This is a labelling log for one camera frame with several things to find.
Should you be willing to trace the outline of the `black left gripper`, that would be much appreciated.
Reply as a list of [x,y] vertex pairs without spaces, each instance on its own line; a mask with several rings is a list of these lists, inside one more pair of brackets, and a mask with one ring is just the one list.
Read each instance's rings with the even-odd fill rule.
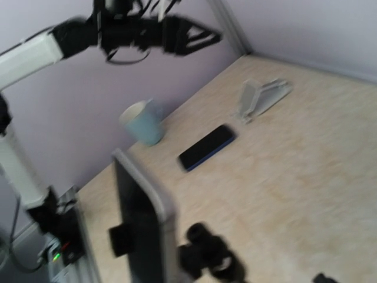
[[98,47],[110,60],[112,51],[135,46],[141,51],[163,47],[164,53],[187,56],[219,43],[222,34],[202,23],[177,16],[143,18],[145,8],[129,14],[133,1],[94,1],[89,18],[67,20],[52,29],[63,59],[73,57],[89,47]]

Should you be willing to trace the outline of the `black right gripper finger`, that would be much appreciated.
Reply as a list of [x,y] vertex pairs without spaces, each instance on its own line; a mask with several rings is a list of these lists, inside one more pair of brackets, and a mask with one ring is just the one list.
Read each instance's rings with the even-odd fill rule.
[[313,283],[338,283],[337,280],[331,278],[331,277],[328,277],[326,276],[325,274],[323,273],[319,273],[317,274],[313,279],[312,279],[312,282]]

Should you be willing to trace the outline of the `black round-base phone stand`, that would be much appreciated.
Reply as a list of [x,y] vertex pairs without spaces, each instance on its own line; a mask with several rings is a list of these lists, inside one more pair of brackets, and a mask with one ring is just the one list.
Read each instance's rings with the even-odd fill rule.
[[[132,256],[136,252],[136,240],[132,224],[124,223],[108,230],[115,257]],[[185,275],[198,280],[203,270],[219,282],[245,282],[246,270],[225,240],[210,232],[203,223],[195,223],[186,232],[189,241],[178,247],[178,260]]]

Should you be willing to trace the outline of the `black smartphone blue edge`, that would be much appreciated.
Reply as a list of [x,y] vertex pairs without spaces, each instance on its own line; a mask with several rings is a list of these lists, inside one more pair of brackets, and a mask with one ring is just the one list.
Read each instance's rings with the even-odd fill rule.
[[235,141],[237,134],[228,125],[222,124],[178,155],[178,161],[190,172]]

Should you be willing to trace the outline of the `black smartphone silver edge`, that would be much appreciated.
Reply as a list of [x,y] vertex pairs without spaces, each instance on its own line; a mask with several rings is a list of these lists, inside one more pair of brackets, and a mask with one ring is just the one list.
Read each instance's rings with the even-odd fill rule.
[[126,256],[131,282],[179,282],[173,197],[129,154],[113,153],[121,224],[109,229],[116,257]]

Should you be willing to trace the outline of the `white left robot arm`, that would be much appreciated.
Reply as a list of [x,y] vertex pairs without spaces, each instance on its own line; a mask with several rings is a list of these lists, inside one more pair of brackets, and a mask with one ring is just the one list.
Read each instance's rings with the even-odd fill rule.
[[[92,11],[92,1],[1,1],[1,52],[17,41]],[[223,40],[187,57],[151,50],[134,65],[110,65],[96,47],[4,90],[17,136],[58,194],[82,186],[136,142],[118,123],[130,105],[153,99],[166,117],[234,62]]]

